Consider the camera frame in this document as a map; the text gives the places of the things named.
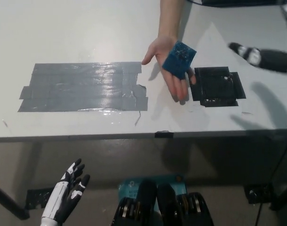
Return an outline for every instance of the table leg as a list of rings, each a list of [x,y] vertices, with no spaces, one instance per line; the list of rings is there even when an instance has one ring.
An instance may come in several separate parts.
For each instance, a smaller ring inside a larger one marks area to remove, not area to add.
[[[20,220],[30,218],[29,211],[20,207],[11,197],[0,189],[0,204]]]

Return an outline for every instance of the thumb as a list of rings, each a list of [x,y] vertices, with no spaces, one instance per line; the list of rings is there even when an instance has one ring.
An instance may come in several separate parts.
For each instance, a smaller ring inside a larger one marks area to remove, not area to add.
[[[153,45],[150,45],[146,55],[144,56],[142,65],[147,65],[152,60],[152,58],[155,56],[155,52],[156,52],[155,47]]]

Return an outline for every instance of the gray duct tape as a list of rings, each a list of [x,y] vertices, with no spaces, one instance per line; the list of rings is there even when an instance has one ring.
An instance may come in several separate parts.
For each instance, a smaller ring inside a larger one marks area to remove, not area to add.
[[[147,111],[140,62],[36,64],[19,112]]]
[[[146,88],[135,86],[24,86],[20,99],[49,99],[49,98],[119,98],[119,97],[145,97]]]
[[[127,74],[137,79],[137,74]],[[30,86],[48,85],[115,85],[122,84],[122,74],[33,74]]]
[[[23,100],[19,112],[147,111],[147,97],[58,98]]]
[[[141,73],[140,62],[35,64],[32,74],[124,74]]]

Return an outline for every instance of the white robotic hand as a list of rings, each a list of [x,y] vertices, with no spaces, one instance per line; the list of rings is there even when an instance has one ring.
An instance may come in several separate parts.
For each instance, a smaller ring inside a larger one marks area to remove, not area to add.
[[[74,162],[64,173],[50,195],[41,218],[41,226],[61,226],[74,210],[89,182],[90,175],[77,178],[83,173],[81,159]]]

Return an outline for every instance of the gray floor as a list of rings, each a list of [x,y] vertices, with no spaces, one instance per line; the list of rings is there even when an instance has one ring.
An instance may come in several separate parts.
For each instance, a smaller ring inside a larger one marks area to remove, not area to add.
[[[216,226],[254,226],[259,205],[249,205],[244,184],[268,182],[283,154],[282,137],[142,139],[0,144],[0,187],[20,203],[27,189],[53,186],[77,158],[91,175],[66,226],[111,223],[117,185],[128,177],[183,173],[188,191],[204,196]],[[287,161],[277,184],[287,182]],[[40,225],[42,210],[19,221],[0,206],[0,225]],[[287,211],[263,205],[259,226],[286,226]]]

